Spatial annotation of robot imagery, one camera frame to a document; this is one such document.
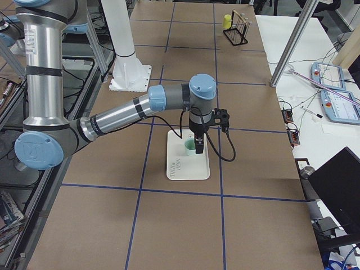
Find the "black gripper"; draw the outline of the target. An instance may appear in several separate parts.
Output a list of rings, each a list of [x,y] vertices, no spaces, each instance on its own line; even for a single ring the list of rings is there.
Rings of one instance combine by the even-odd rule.
[[[202,154],[204,152],[204,134],[209,130],[209,123],[211,121],[212,115],[206,114],[202,116],[203,121],[201,121],[200,115],[189,114],[189,128],[194,133],[192,134],[192,140],[195,141],[195,153]]]

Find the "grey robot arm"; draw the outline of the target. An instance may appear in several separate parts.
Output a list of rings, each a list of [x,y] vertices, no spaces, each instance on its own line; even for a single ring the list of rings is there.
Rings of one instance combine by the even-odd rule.
[[[117,132],[166,110],[189,114],[196,153],[209,140],[219,109],[214,107],[215,79],[194,75],[188,83],[149,86],[151,66],[136,56],[125,1],[102,1],[114,46],[112,90],[140,92],[139,97],[110,110],[86,117],[82,110],[93,95],[87,78],[69,110],[64,109],[63,34],[88,20],[86,1],[17,1],[16,16],[24,27],[28,117],[16,139],[14,152],[25,166],[47,170],[58,166],[98,137]]]

